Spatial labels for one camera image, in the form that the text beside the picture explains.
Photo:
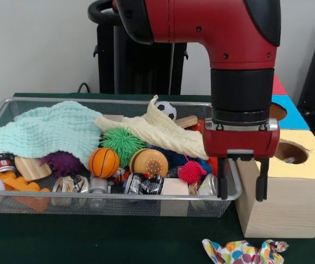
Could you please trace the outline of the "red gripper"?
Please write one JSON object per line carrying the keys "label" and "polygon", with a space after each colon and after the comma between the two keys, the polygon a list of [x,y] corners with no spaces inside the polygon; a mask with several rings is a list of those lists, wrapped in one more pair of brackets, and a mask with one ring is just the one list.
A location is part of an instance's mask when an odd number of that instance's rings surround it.
{"label": "red gripper", "polygon": [[258,159],[260,172],[256,180],[256,200],[267,199],[269,158],[273,157],[280,138],[280,127],[271,118],[265,124],[253,126],[231,126],[205,119],[203,145],[209,157],[218,157],[218,197],[228,198],[228,181],[225,177],[225,158]]}

